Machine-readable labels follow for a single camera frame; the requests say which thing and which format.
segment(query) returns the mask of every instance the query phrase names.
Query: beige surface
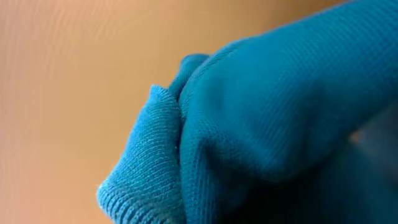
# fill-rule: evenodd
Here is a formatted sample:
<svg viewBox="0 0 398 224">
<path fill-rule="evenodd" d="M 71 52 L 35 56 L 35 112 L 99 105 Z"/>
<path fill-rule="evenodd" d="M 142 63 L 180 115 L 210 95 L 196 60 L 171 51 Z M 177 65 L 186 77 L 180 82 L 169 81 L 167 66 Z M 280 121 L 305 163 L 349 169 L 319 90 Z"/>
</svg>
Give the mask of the beige surface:
<svg viewBox="0 0 398 224">
<path fill-rule="evenodd" d="M 0 223 L 110 223 L 95 191 L 150 84 L 338 1 L 0 0 Z"/>
</svg>

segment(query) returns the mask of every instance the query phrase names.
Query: fabric fold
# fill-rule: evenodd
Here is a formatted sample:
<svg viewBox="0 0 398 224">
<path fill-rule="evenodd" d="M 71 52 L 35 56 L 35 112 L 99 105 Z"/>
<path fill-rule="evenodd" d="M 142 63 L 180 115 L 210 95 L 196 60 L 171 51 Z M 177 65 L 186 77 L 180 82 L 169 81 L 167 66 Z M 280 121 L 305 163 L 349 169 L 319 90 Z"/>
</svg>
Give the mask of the fabric fold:
<svg viewBox="0 0 398 224">
<path fill-rule="evenodd" d="M 116 223 L 394 223 L 348 136 L 398 99 L 397 21 L 398 1 L 352 1 L 186 57 L 152 87 L 100 207 Z"/>
</svg>

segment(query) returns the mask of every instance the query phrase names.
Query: folded cloth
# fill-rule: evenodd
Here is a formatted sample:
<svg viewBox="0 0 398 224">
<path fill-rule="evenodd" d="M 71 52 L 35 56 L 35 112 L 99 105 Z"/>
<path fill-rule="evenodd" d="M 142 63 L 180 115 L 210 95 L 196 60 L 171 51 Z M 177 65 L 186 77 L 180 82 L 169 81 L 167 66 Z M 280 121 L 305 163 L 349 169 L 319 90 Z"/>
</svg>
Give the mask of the folded cloth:
<svg viewBox="0 0 398 224">
<path fill-rule="evenodd" d="M 97 197 L 115 223 L 397 223 L 349 135 L 398 98 L 398 1 L 352 1 L 153 86 Z"/>
</svg>

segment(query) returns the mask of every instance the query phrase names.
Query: blurred background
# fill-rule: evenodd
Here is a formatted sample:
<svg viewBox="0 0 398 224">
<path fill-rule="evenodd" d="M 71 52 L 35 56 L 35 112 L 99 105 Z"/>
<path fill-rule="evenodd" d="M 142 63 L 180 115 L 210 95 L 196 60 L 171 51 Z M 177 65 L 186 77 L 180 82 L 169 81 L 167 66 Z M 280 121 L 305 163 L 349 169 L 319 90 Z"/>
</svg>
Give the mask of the blurred background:
<svg viewBox="0 0 398 224">
<path fill-rule="evenodd" d="M 0 223 L 111 223 L 96 189 L 151 84 L 341 0 L 0 0 Z"/>
</svg>

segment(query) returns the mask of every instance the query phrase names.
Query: knit texture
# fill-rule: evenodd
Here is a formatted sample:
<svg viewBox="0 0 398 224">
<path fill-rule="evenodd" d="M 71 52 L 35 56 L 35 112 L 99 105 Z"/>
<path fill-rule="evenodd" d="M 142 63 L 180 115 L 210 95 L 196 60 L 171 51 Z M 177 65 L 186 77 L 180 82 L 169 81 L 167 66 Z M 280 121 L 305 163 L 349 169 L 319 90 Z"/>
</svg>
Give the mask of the knit texture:
<svg viewBox="0 0 398 224">
<path fill-rule="evenodd" d="M 397 223 L 348 136 L 398 99 L 398 1 L 360 0 L 153 86 L 98 189 L 115 223 Z"/>
</svg>

